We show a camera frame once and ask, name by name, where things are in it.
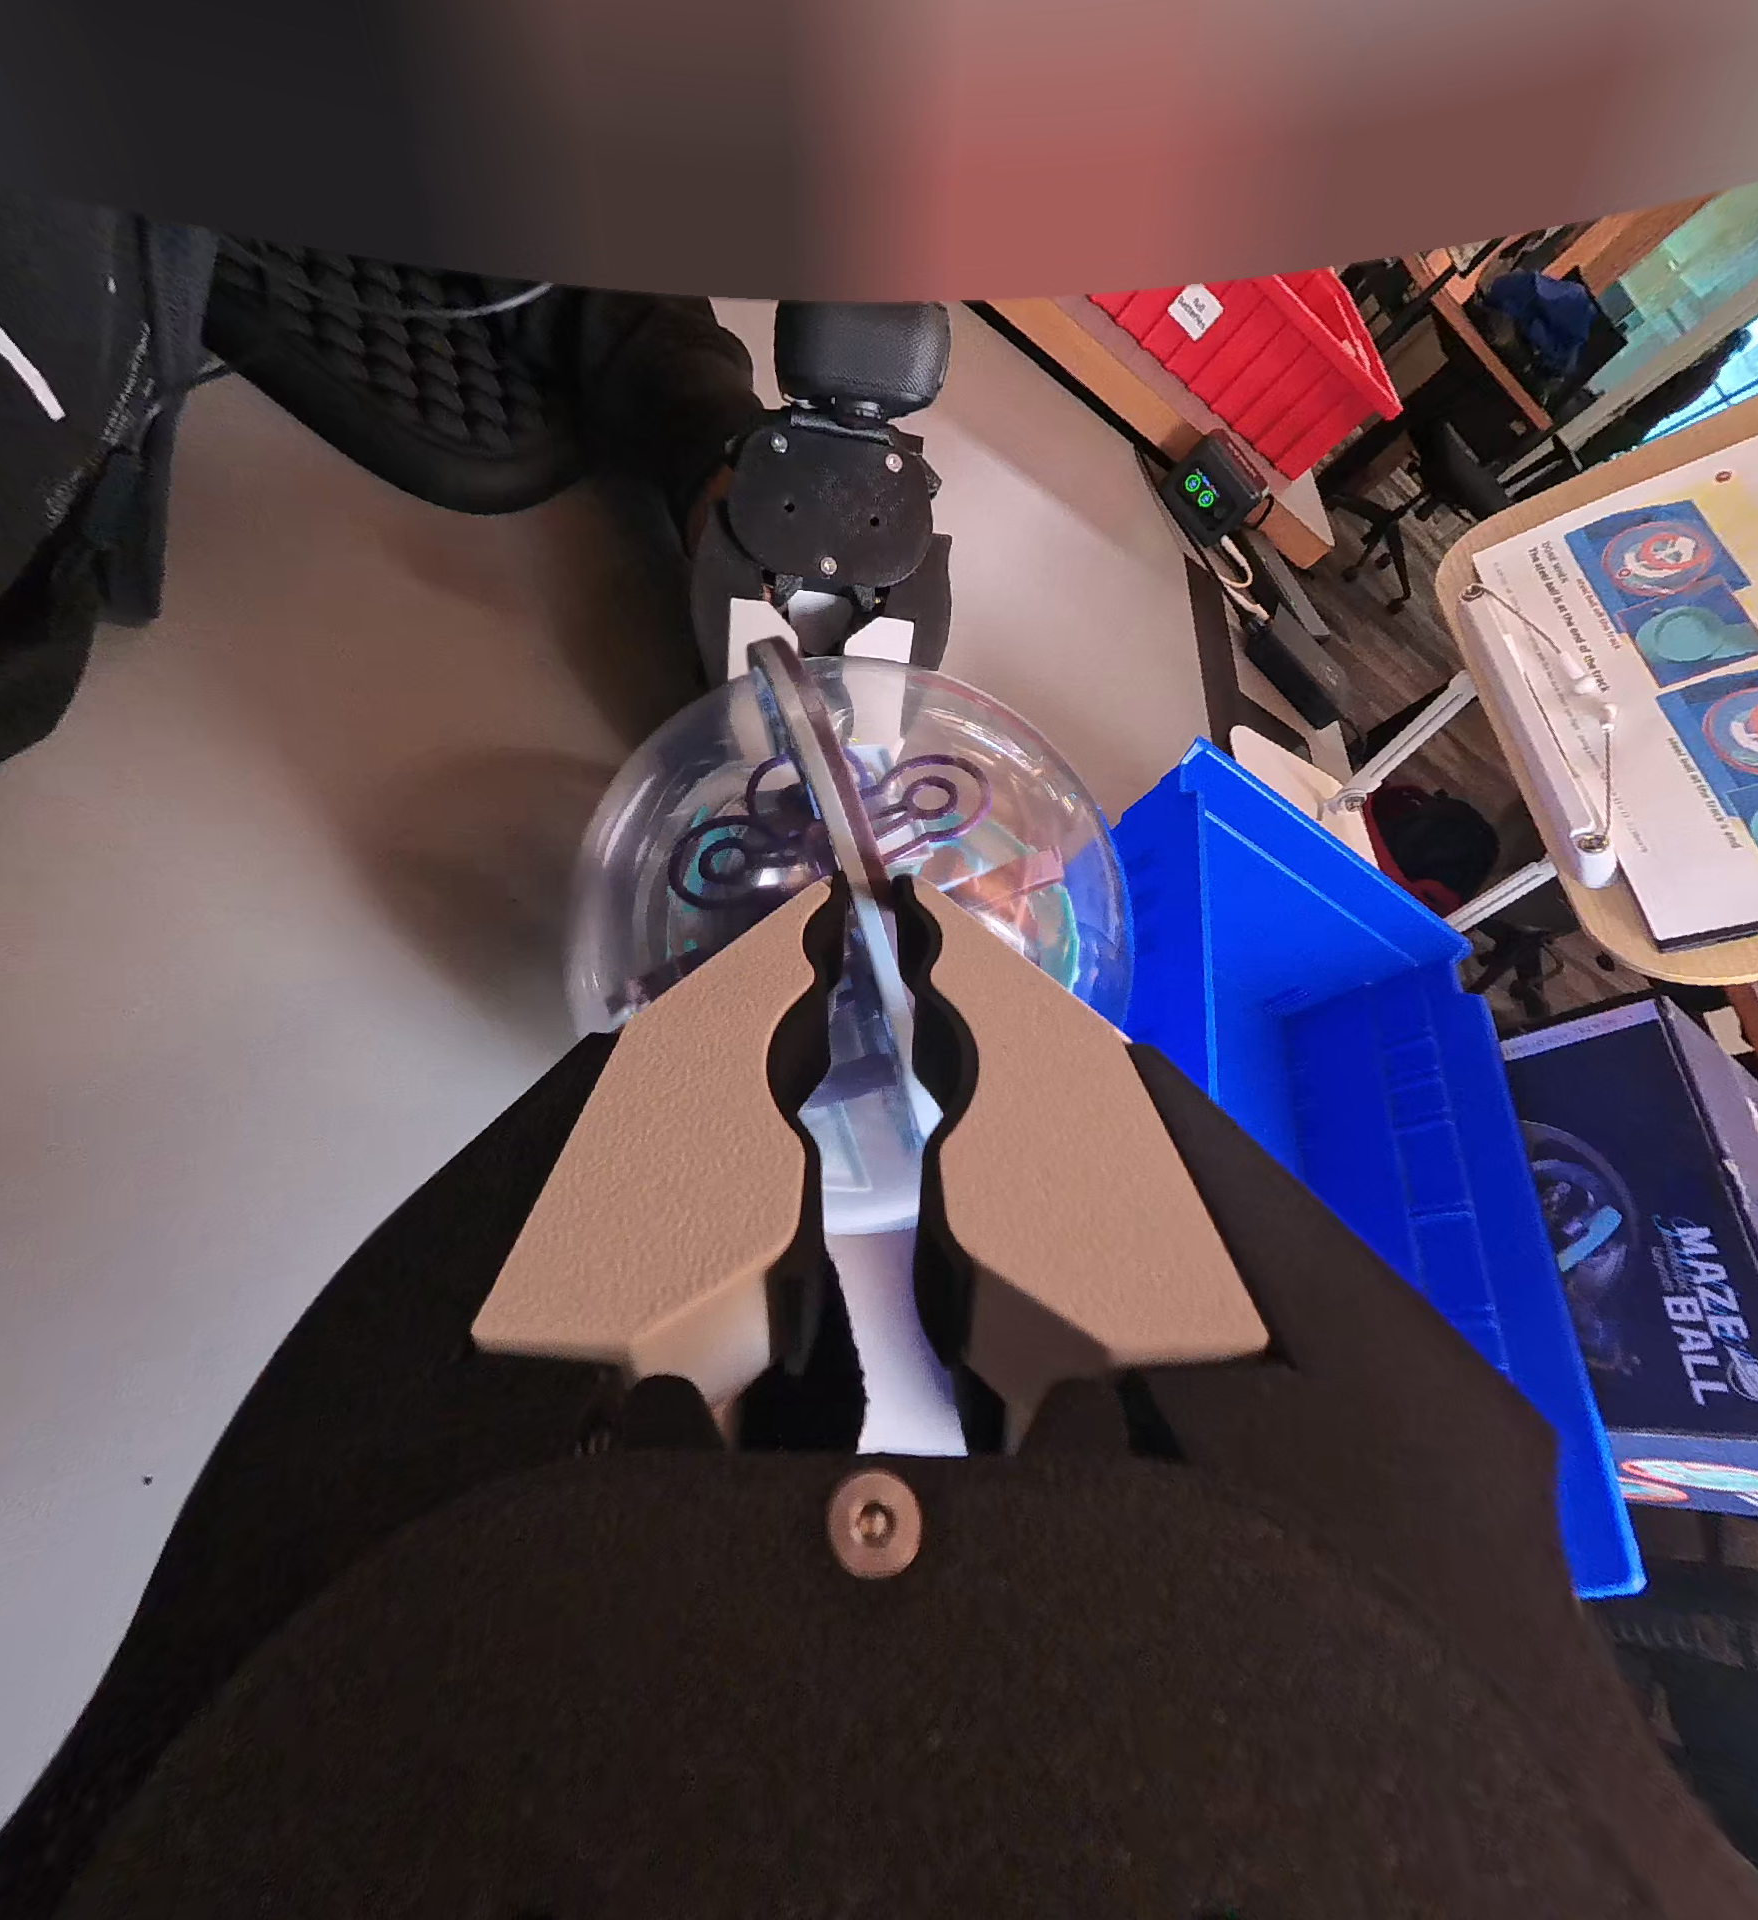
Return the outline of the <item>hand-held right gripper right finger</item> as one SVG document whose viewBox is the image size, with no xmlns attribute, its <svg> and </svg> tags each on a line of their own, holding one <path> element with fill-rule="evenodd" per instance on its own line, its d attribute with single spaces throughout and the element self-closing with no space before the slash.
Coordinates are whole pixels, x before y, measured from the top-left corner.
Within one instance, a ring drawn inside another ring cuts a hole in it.
<svg viewBox="0 0 1758 1920">
<path fill-rule="evenodd" d="M 922 1155 L 913 1288 L 976 1448 L 1061 1386 L 1267 1357 L 1242 1282 L 1125 1035 L 938 892 L 894 886 Z"/>
</svg>

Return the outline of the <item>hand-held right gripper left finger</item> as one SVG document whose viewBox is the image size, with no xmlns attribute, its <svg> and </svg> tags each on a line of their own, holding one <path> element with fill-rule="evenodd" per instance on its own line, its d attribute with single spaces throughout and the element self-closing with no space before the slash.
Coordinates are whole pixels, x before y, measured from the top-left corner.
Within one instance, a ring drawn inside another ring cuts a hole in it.
<svg viewBox="0 0 1758 1920">
<path fill-rule="evenodd" d="M 814 882 L 605 1038 L 479 1352 L 684 1380 L 749 1445 L 839 1448 L 839 1277 L 802 1122 L 837 985 L 839 886 Z"/>
</svg>

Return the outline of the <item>clear maze ball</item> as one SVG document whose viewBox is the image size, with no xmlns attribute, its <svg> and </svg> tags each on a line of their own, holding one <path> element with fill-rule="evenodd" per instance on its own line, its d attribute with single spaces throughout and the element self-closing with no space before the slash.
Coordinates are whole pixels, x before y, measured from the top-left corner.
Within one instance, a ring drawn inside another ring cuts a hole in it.
<svg viewBox="0 0 1758 1920">
<path fill-rule="evenodd" d="M 969 684 L 884 660 L 808 660 L 889 878 L 912 878 L 1114 1025 L 1132 1002 L 1132 901 L 1107 819 L 1043 735 Z M 749 671 L 666 722 L 587 829 L 566 994 L 614 1031 L 839 862 L 766 681 Z M 850 918 L 830 1071 L 800 1114 L 831 1234 L 908 1226 L 938 1123 L 903 1076 Z"/>
</svg>

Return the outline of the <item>person's left forearm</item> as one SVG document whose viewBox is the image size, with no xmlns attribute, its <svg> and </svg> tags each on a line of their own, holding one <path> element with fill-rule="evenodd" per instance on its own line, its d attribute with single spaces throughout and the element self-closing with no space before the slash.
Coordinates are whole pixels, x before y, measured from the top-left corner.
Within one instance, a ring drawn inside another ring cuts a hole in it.
<svg viewBox="0 0 1758 1920">
<path fill-rule="evenodd" d="M 749 347 L 705 295 L 575 286 L 558 302 L 560 370 L 589 468 L 654 493 L 694 562 L 736 446 L 766 414 Z"/>
</svg>

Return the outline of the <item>blue plastic bin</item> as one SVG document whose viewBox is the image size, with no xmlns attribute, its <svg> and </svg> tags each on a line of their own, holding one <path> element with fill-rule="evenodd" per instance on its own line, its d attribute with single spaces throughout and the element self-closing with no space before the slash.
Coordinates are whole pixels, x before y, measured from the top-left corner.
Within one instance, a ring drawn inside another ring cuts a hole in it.
<svg viewBox="0 0 1758 1920">
<path fill-rule="evenodd" d="M 1129 1035 L 1156 1048 L 1550 1424 L 1572 1588 L 1646 1570 L 1469 943 L 1197 741 L 1111 831 Z"/>
</svg>

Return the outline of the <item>black box with green lights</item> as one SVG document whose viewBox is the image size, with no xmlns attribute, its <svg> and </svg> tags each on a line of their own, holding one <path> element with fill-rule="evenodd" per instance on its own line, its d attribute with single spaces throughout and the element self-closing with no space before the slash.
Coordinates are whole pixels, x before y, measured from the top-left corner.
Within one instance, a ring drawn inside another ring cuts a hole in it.
<svg viewBox="0 0 1758 1920">
<path fill-rule="evenodd" d="M 1254 526 L 1272 503 L 1253 450 L 1227 429 L 1204 435 L 1154 493 L 1179 536 L 1201 553 Z"/>
</svg>

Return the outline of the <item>red plastic bin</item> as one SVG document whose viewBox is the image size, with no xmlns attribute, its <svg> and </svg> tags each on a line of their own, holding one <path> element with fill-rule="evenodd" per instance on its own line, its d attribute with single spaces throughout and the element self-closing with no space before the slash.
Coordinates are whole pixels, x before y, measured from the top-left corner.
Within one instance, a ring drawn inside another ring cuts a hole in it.
<svg viewBox="0 0 1758 1920">
<path fill-rule="evenodd" d="M 1094 295 L 1161 371 L 1285 479 L 1401 416 L 1381 351 L 1334 269 Z"/>
</svg>

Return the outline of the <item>dark blue cardboard box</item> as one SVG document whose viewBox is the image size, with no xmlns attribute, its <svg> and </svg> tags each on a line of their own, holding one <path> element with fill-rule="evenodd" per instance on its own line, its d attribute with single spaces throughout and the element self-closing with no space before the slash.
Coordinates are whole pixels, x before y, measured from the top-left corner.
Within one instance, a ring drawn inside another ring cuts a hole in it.
<svg viewBox="0 0 1758 1920">
<path fill-rule="evenodd" d="M 1629 1502 L 1758 1521 L 1758 1080 L 1637 996 L 1502 1044 Z"/>
</svg>

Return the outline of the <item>printed instruction sheet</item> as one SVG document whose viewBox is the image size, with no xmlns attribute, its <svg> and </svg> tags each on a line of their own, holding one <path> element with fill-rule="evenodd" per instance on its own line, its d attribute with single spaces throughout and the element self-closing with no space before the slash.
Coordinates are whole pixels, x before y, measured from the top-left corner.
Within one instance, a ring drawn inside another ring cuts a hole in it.
<svg viewBox="0 0 1758 1920">
<path fill-rule="evenodd" d="M 1658 949 L 1758 932 L 1758 439 L 1477 576 Z"/>
</svg>

